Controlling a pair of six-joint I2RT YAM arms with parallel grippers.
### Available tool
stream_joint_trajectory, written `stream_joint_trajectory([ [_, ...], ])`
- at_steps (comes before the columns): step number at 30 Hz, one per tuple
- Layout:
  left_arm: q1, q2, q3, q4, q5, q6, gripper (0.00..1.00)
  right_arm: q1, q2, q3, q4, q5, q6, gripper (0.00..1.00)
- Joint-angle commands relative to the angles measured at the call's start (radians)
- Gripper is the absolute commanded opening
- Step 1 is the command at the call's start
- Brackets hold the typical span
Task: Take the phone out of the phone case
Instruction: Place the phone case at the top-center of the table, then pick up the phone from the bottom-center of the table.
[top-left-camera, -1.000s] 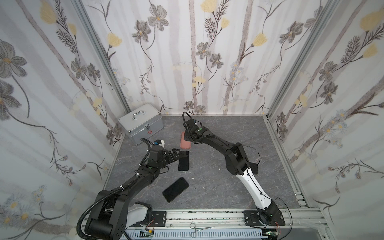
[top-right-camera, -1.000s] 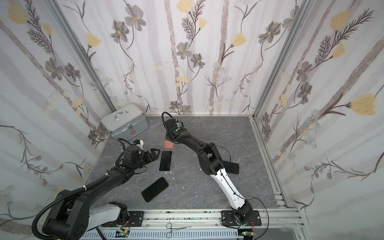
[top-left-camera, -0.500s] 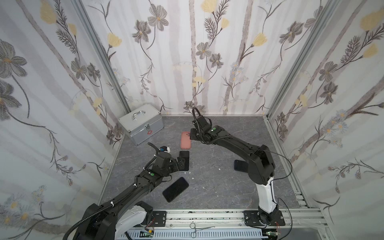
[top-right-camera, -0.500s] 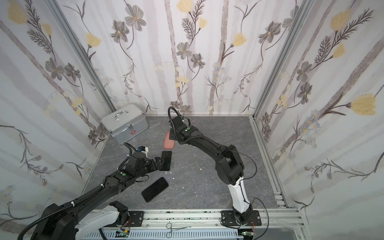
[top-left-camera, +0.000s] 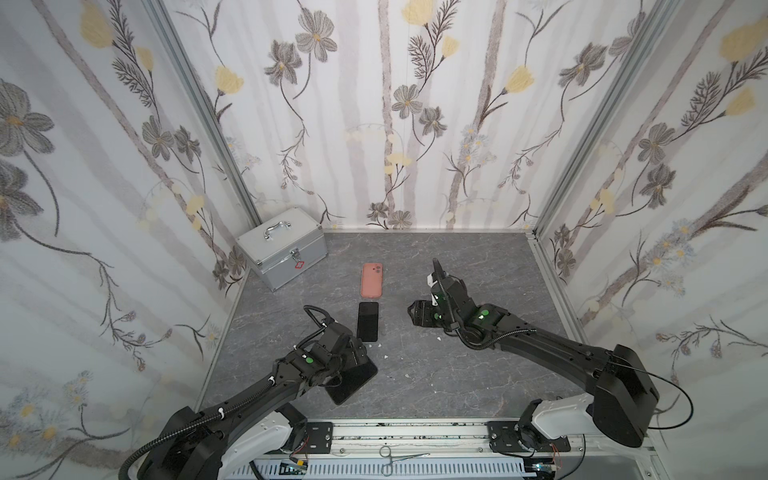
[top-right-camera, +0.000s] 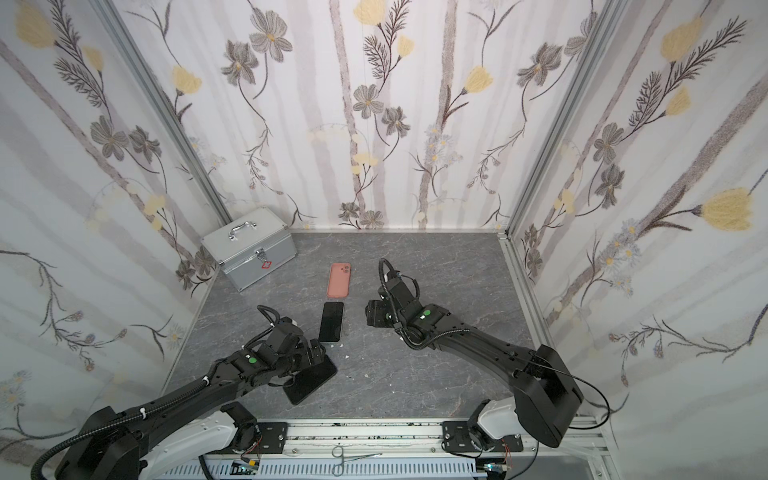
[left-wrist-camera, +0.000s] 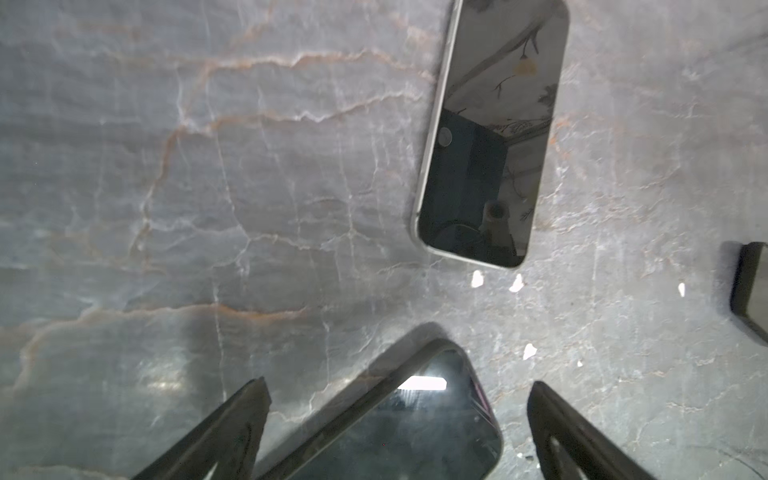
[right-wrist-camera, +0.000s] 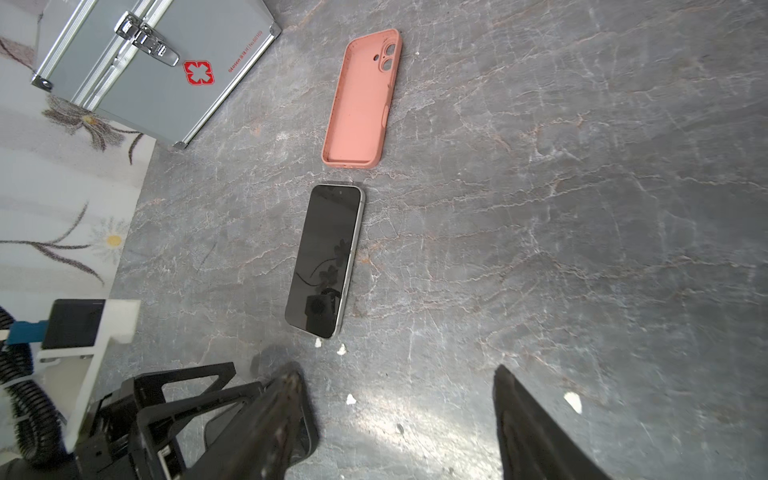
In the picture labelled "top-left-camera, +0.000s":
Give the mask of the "phone with black screen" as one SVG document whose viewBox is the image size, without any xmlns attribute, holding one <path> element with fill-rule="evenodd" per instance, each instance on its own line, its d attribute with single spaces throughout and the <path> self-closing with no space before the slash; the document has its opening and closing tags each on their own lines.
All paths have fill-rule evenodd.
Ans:
<svg viewBox="0 0 768 480">
<path fill-rule="evenodd" d="M 375 342 L 379 334 L 378 302 L 360 302 L 358 305 L 356 336 L 363 342 Z"/>
</svg>

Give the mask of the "pink phone case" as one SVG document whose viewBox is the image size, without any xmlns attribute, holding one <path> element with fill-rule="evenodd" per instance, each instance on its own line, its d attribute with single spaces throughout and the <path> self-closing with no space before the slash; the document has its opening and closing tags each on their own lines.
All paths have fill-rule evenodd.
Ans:
<svg viewBox="0 0 768 480">
<path fill-rule="evenodd" d="M 383 292 L 383 266 L 381 263 L 366 263 L 362 267 L 361 289 L 363 298 L 378 299 Z"/>
</svg>

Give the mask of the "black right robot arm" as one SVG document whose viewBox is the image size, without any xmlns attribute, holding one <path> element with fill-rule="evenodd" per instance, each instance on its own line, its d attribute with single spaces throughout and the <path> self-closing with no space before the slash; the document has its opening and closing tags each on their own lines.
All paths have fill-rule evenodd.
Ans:
<svg viewBox="0 0 768 480">
<path fill-rule="evenodd" d="M 407 309 L 412 323 L 458 336 L 476 351 L 498 348 L 519 355 L 582 389 L 556 401 L 535 399 L 515 427 L 518 442 L 540 449 L 569 435 L 597 435 L 629 448 L 642 446 L 659 401 L 658 389 L 630 348 L 579 343 L 535 327 L 493 304 L 476 304 L 463 281 L 428 278 L 431 297 Z"/>
</svg>

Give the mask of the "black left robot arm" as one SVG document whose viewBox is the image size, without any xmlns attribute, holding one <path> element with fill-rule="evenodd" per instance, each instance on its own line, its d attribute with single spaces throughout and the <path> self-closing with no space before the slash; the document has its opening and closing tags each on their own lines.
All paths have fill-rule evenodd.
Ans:
<svg viewBox="0 0 768 480">
<path fill-rule="evenodd" d="M 377 374 L 362 341 L 344 325 L 330 323 L 237 395 L 199 412 L 178 410 L 157 438 L 123 462 L 118 477 L 129 479 L 131 467 L 142 460 L 138 479 L 216 479 L 228 451 L 268 415 L 282 412 L 312 388 L 325 388 L 340 405 Z"/>
</svg>

